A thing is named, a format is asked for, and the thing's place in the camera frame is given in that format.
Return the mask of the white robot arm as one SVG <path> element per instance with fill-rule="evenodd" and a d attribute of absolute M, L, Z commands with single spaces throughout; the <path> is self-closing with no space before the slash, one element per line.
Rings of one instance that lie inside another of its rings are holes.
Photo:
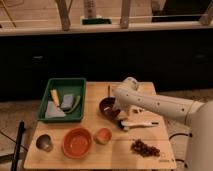
<path fill-rule="evenodd" d="M 173 119 L 189 127 L 190 137 L 184 159 L 184 171 L 213 171 L 213 100 L 206 103 L 138 90 L 139 83 L 127 77 L 113 91 L 115 109 L 130 105 Z"/>

